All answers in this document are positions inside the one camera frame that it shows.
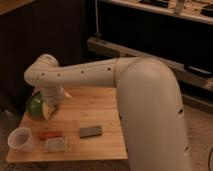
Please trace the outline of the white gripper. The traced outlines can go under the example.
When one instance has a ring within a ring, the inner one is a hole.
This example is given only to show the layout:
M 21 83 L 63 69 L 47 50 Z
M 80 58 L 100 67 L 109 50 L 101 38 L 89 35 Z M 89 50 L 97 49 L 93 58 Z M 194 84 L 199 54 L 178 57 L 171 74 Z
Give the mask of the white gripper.
M 58 105 L 63 97 L 72 100 L 72 96 L 66 91 L 64 92 L 62 86 L 44 87 L 41 89 L 41 95 L 49 106 Z M 52 113 L 51 108 L 48 105 L 43 104 L 43 117 L 46 120 L 50 119 Z

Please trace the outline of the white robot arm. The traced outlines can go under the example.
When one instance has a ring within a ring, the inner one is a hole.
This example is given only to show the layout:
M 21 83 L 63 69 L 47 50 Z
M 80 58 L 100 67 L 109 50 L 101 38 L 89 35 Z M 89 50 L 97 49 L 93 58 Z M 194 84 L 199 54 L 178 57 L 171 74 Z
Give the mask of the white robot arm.
M 61 101 L 65 85 L 114 87 L 130 170 L 192 171 L 179 84 L 160 60 L 124 57 L 61 67 L 43 54 L 24 79 L 50 106 Z

